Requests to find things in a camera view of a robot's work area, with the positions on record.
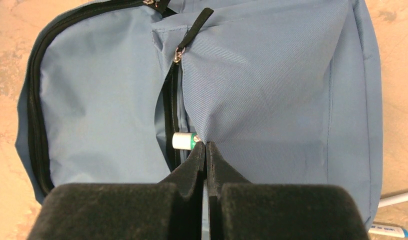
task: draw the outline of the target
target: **white cap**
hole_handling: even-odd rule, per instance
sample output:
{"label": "white cap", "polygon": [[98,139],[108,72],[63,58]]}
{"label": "white cap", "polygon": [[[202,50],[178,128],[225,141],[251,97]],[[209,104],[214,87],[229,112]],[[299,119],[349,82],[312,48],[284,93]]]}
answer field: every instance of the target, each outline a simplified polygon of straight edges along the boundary
{"label": "white cap", "polygon": [[193,133],[191,132],[175,132],[173,134],[173,139],[171,140],[173,148],[179,150],[191,150],[192,135]]}

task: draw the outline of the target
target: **zipper pull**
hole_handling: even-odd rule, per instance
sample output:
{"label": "zipper pull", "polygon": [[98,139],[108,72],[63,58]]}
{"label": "zipper pull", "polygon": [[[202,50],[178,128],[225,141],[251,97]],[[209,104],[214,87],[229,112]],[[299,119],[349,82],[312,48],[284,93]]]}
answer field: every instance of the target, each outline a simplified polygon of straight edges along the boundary
{"label": "zipper pull", "polygon": [[154,9],[155,11],[163,14],[167,6],[169,5],[170,0],[143,0],[143,4],[147,5],[148,7]]}
{"label": "zipper pull", "polygon": [[194,38],[198,35],[198,32],[203,27],[204,23],[209,19],[209,17],[214,13],[214,10],[211,8],[204,8],[199,16],[196,18],[195,22],[192,24],[190,30],[186,33],[183,40],[179,43],[176,50],[174,51],[173,62],[179,63],[182,59],[188,44],[190,44]]}

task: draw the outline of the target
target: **beige tabletop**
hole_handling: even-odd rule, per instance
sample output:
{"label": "beige tabletop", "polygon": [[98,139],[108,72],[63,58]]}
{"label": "beige tabletop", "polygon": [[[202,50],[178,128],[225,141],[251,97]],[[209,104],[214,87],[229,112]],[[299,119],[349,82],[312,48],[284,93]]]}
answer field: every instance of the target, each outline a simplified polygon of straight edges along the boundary
{"label": "beige tabletop", "polygon": [[[14,148],[17,98],[39,31],[87,0],[0,0],[0,240],[26,239],[40,206]],[[367,0],[382,64],[383,196],[408,190],[408,0]],[[408,230],[408,202],[381,208],[376,222]],[[373,240],[394,239],[371,235]]]}

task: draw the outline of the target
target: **marker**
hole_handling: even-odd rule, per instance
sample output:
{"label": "marker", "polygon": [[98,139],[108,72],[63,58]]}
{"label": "marker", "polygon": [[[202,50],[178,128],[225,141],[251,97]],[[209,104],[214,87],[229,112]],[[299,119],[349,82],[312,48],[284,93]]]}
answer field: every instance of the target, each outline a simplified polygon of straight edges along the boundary
{"label": "marker", "polygon": [[171,144],[174,149],[192,150],[201,139],[194,132],[175,132]]}
{"label": "marker", "polygon": [[382,208],[385,206],[399,204],[399,203],[403,203],[407,201],[408,201],[408,192],[381,199],[377,207]]}
{"label": "marker", "polygon": [[369,229],[369,233],[397,238],[408,238],[408,231],[398,226],[372,224],[372,226]]}

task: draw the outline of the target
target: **blue backpack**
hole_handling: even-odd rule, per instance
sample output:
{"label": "blue backpack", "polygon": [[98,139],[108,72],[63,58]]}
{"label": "blue backpack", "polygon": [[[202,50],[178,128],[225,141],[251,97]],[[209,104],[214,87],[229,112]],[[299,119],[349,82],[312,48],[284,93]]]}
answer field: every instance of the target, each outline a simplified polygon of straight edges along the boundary
{"label": "blue backpack", "polygon": [[173,134],[189,132],[253,183],[341,186],[367,229],[377,211],[380,57],[364,0],[89,2],[39,34],[18,114],[39,202],[67,183],[157,183],[189,154]]}

